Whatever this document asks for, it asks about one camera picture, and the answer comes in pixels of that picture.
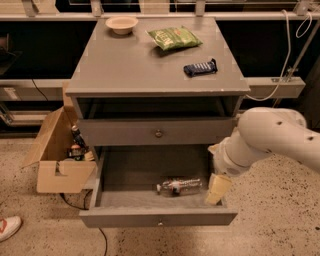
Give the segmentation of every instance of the shoe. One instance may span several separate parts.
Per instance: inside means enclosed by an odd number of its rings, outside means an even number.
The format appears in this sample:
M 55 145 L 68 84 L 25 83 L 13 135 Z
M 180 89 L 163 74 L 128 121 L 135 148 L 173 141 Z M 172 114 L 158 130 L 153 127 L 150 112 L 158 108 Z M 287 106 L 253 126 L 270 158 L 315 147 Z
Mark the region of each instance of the shoe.
M 14 235 L 19 230 L 21 224 L 22 221 L 19 216 L 0 219 L 0 242 Z

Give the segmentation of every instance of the open drawer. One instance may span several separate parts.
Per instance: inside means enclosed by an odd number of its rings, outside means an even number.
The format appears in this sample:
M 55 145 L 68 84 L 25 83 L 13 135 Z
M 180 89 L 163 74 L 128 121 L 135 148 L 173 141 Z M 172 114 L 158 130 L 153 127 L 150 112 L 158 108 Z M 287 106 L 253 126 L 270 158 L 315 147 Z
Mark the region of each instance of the open drawer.
M 204 203 L 211 172 L 206 145 L 103 147 L 89 211 L 88 227 L 228 225 L 237 212 Z M 165 197 L 156 185 L 168 177 L 200 178 L 194 195 Z

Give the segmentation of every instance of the speckled floor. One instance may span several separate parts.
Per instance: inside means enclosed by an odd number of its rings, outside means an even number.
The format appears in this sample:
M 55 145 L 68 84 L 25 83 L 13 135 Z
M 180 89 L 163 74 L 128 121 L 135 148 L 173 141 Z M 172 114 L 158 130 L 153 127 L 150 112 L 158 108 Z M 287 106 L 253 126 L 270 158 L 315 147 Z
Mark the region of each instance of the speckled floor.
M 37 194 L 37 167 L 20 167 L 33 139 L 0 140 L 0 215 L 23 226 L 0 255 L 102 256 L 105 241 L 59 195 Z M 226 227 L 103 229 L 108 255 L 320 255 L 320 174 L 272 156 L 234 179 L 226 200 L 239 214 Z M 82 202 L 86 191 L 68 197 Z

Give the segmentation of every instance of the gray cabinet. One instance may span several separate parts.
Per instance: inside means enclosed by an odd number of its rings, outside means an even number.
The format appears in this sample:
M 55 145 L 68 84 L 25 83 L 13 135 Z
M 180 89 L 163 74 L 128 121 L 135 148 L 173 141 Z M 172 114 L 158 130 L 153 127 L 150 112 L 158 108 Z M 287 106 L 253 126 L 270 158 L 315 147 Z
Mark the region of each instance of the gray cabinet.
M 228 225 L 236 216 L 222 200 L 204 203 L 212 159 L 208 145 L 230 136 L 249 87 L 214 19 L 140 19 L 119 37 L 100 19 L 67 95 L 94 150 L 98 172 L 88 227 Z M 145 31 L 185 26 L 199 47 L 162 52 Z M 215 58 L 218 73 L 189 78 L 183 66 Z M 199 177 L 196 195 L 164 197 L 168 177 Z

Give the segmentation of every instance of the open cardboard box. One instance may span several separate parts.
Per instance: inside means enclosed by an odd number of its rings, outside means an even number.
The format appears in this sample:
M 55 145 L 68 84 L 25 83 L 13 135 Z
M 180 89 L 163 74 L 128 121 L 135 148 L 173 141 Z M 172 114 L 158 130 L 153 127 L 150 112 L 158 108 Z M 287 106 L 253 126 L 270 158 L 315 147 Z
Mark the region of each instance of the open cardboard box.
M 80 193 L 91 188 L 89 177 L 94 176 L 94 161 L 62 161 L 74 144 L 71 127 L 77 120 L 72 101 L 65 96 L 67 86 L 63 85 L 64 106 L 47 115 L 22 164 L 26 167 L 39 163 L 39 193 Z

